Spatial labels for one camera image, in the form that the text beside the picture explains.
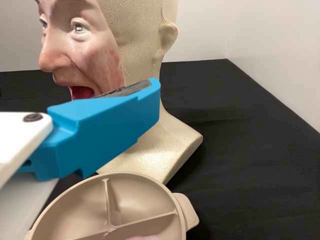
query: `mannequin base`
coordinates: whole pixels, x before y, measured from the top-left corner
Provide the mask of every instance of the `mannequin base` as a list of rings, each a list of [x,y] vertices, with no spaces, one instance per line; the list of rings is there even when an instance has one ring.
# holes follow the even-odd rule
[[[160,104],[159,121],[135,145],[97,173],[140,173],[167,184],[202,141],[200,133],[169,114]]]

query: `screw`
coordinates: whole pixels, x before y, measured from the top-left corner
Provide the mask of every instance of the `screw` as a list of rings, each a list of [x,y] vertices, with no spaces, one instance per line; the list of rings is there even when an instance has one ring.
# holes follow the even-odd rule
[[[27,116],[25,116],[23,118],[23,121],[26,123],[31,123],[31,122],[39,121],[43,118],[44,117],[40,113],[32,113],[32,114],[28,114]]]

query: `ear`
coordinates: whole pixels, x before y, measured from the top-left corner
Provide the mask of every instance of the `ear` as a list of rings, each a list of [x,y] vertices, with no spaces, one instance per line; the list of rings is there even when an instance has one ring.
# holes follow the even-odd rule
[[[161,23],[159,28],[161,48],[154,56],[154,63],[162,59],[166,52],[172,47],[178,37],[178,27],[173,22]]]

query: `beige divided plate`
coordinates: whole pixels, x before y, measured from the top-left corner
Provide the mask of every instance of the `beige divided plate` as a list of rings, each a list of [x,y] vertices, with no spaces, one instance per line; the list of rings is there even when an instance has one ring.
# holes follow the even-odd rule
[[[188,198],[136,173],[88,178],[62,193],[39,216],[26,240],[185,240],[199,218]]]

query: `open mouth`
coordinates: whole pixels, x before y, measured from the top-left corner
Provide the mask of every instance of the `open mouth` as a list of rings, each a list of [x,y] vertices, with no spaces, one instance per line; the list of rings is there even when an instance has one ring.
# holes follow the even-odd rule
[[[87,86],[69,86],[72,100],[91,99],[95,96],[93,89]]]

